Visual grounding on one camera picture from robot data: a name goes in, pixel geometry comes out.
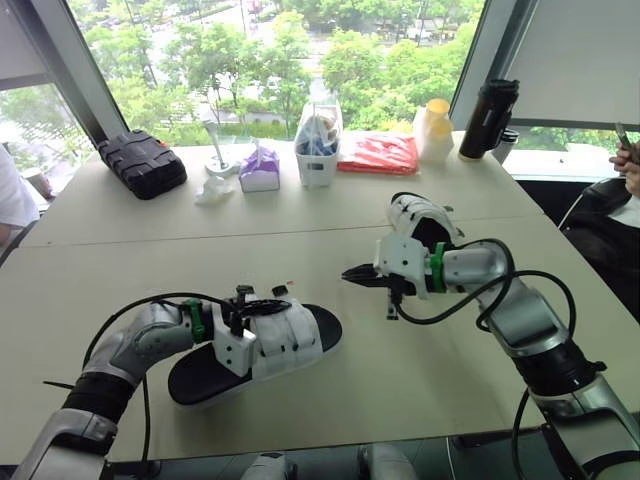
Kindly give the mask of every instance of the purple tissue box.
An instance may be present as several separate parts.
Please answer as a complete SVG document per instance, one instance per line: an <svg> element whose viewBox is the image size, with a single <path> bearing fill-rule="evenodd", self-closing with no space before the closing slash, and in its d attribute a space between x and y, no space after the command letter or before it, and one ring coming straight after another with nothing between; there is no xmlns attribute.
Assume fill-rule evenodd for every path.
<svg viewBox="0 0 640 480"><path fill-rule="evenodd" d="M280 159L276 152L258 147L245 161L245 165L240 170L240 186L243 192L280 189Z"/></svg>

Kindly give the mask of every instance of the white shirt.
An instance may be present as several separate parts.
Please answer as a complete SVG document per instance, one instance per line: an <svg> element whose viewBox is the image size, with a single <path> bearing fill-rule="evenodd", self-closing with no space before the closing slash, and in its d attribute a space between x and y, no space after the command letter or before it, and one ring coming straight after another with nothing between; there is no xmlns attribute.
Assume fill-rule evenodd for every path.
<svg viewBox="0 0 640 480"><path fill-rule="evenodd" d="M14 229L9 240L0 245L0 255L22 228L40 217L38 207L22 182L13 159L0 145L0 223Z"/></svg>
<svg viewBox="0 0 640 480"><path fill-rule="evenodd" d="M631 195L629 201L611 212L609 218L630 227L640 228L640 197Z"/></svg>

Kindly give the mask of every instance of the robotic arm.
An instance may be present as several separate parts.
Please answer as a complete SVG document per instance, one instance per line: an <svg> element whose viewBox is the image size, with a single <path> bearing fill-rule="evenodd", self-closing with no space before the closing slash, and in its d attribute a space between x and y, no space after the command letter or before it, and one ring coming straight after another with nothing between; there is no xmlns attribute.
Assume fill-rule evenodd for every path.
<svg viewBox="0 0 640 480"><path fill-rule="evenodd" d="M494 286L476 296L481 310L492 306L509 263L498 242L474 242L461 249L432 244L431 253L409 233L394 232L379 240L374 264L350 269L343 279L388 288L388 319L399 313L413 323L435 323L442 318L420 320L404 312L403 295L426 300L432 292L477 292L493 281ZM544 415L545 438L565 477L595 478L609 469L610 478L638 478L638 424L601 375L604 364L584 357L544 297L516 276L486 321Z"/></svg>
<svg viewBox="0 0 640 480"><path fill-rule="evenodd" d="M148 304L129 327L107 338L91 356L64 405L49 419L12 478L108 478L104 456L147 370L195 344L213 341L216 358L244 376L256 344L241 318L243 309L251 305L245 304L249 295L254 297L251 287L238 287L234 303L221 302L227 307L195 299L179 306L162 301ZM264 314L290 306L280 300L260 305Z"/></svg>

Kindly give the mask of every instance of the person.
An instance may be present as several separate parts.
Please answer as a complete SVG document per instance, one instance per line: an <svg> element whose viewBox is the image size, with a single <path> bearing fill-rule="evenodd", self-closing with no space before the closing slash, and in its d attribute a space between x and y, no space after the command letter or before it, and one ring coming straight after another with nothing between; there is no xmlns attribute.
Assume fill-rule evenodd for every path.
<svg viewBox="0 0 640 480"><path fill-rule="evenodd" d="M38 207L0 144L0 258L20 231L40 218Z"/></svg>
<svg viewBox="0 0 640 480"><path fill-rule="evenodd" d="M622 145L609 161L624 188L575 209L563 233L640 323L640 165Z"/></svg>

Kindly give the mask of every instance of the green clamp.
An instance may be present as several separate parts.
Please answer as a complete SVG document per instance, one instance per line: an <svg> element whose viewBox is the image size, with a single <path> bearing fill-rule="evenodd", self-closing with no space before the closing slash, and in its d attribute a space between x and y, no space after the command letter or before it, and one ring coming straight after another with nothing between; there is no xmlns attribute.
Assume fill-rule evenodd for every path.
<svg viewBox="0 0 640 480"><path fill-rule="evenodd" d="M438 293L445 293L447 288L444 285L442 276L442 257L444 255L444 242L436 243L436 251L429 257L429 266L431 267L431 277L433 278L433 288Z"/></svg>
<svg viewBox="0 0 640 480"><path fill-rule="evenodd" d="M201 343L204 341L204 325L200 318L200 301L194 298L190 298L184 302L189 307L191 313L191 334L193 335L193 341L195 343Z"/></svg>

